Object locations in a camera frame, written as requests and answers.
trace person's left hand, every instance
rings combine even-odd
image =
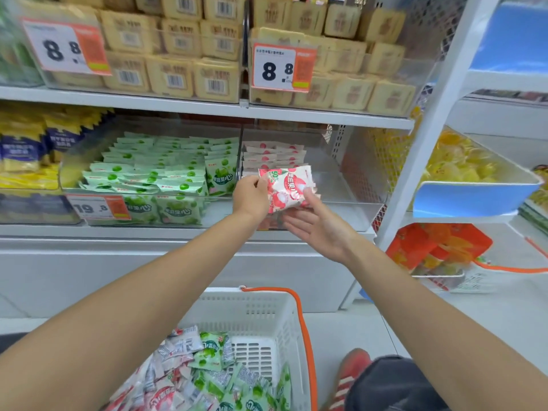
[[[236,183],[232,194],[232,213],[251,215],[258,224],[269,212],[268,183],[258,176],[246,176]]]

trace white metal post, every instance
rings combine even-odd
[[[377,246],[383,251],[388,248],[401,226],[403,216],[413,198],[443,125],[459,99],[466,72],[474,59],[498,2],[499,0],[468,0],[466,3],[455,37],[443,63],[440,78],[428,100],[422,123],[416,132],[415,141],[409,150],[394,193],[388,202],[376,240]],[[341,308],[347,309],[358,297],[359,292],[360,285],[354,282],[341,304]]]

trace lychee gummy candy package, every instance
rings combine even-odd
[[[259,169],[259,174],[261,177],[266,175],[268,181],[269,213],[289,207],[305,207],[305,188],[310,187],[316,192],[309,165],[288,169]]]

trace person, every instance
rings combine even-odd
[[[371,362],[362,350],[350,352],[323,410],[538,411],[547,406],[548,378],[541,371],[404,274],[310,189],[304,195],[312,210],[286,211],[285,227],[350,270],[416,363],[399,357]],[[97,411],[171,332],[268,209],[266,181],[241,179],[232,214],[11,346],[0,355],[1,408]]]

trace forearm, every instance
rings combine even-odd
[[[256,227],[246,214],[229,215],[51,318],[0,356],[3,404],[21,410],[99,409]],[[37,381],[36,375],[46,380],[39,378],[29,394],[24,381]]]
[[[544,374],[373,244],[356,241],[347,267],[453,411],[546,406]]]

